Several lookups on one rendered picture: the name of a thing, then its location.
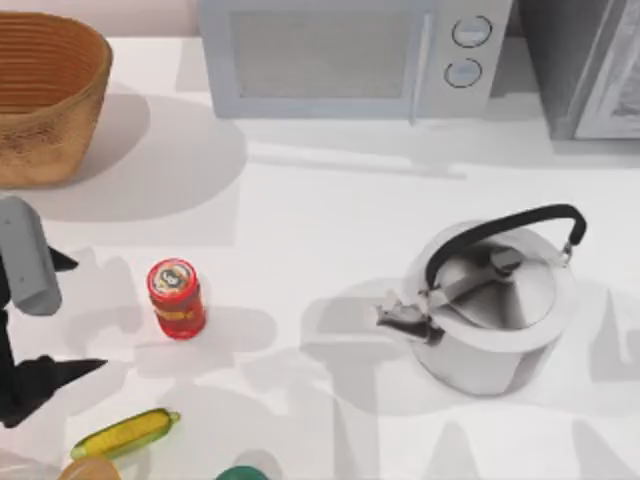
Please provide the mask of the brown wicker basket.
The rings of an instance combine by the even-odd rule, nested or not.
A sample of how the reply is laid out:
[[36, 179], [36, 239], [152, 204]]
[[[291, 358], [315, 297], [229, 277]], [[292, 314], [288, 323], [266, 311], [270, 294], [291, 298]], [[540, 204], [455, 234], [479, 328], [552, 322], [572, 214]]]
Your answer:
[[0, 10], [0, 188], [67, 181], [98, 124], [113, 63], [73, 18]]

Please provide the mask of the round microwave knob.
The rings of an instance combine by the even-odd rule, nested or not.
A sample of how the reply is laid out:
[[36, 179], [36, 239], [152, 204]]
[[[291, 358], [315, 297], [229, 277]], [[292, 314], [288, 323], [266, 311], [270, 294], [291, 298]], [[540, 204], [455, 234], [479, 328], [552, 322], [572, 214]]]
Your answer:
[[455, 89], [465, 89], [474, 86], [483, 75], [482, 65], [475, 59], [464, 58], [451, 62], [444, 70], [445, 82]]
[[458, 20], [452, 29], [453, 41], [462, 48], [476, 48], [491, 36], [493, 25], [485, 16], [476, 15]]

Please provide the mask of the green round object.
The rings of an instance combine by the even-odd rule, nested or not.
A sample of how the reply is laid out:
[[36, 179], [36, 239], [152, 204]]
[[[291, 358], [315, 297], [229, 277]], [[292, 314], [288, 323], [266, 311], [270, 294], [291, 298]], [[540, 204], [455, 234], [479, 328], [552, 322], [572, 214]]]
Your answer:
[[220, 472], [214, 480], [270, 480], [260, 469], [251, 465], [234, 465]]

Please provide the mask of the tan rounded bread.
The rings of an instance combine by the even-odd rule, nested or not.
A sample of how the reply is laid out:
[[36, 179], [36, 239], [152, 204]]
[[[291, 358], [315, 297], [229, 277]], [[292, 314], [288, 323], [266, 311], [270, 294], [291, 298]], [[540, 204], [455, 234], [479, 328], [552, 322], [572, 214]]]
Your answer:
[[72, 461], [57, 480], [122, 480], [114, 464], [103, 457], [89, 456]]

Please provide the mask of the microwave oven door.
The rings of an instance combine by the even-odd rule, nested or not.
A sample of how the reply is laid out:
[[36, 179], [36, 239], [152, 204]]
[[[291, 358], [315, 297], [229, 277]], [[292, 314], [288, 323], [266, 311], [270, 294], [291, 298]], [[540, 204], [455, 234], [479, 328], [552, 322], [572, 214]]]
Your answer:
[[431, 0], [198, 0], [220, 118], [411, 119]]

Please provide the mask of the yellow corn cob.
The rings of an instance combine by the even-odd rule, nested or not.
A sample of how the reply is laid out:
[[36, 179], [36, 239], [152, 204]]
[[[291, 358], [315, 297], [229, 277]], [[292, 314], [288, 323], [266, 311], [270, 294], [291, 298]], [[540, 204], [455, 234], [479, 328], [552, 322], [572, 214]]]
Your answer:
[[87, 435], [70, 450], [70, 458], [119, 458], [166, 436], [182, 418], [178, 411], [154, 408]]

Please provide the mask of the red can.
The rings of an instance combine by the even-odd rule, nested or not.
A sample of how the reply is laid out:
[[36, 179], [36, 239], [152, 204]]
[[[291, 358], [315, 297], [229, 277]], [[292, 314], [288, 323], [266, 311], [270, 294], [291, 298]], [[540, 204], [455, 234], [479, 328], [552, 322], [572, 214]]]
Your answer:
[[146, 287], [159, 326], [175, 340], [188, 340], [206, 325], [201, 284], [194, 267], [181, 258], [157, 262], [148, 272]]

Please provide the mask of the pale microwave oven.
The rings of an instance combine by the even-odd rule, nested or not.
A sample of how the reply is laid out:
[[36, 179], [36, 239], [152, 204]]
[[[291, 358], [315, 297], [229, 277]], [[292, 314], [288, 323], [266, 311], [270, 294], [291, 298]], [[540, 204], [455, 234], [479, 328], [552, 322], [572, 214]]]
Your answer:
[[[418, 120], [471, 118], [483, 113], [490, 97], [513, 0], [431, 0], [431, 40], [420, 98]], [[455, 23], [463, 18], [485, 16], [492, 25], [490, 38], [476, 48], [462, 48], [452, 38]], [[444, 78], [451, 62], [477, 60], [482, 78], [474, 86], [455, 89]]]

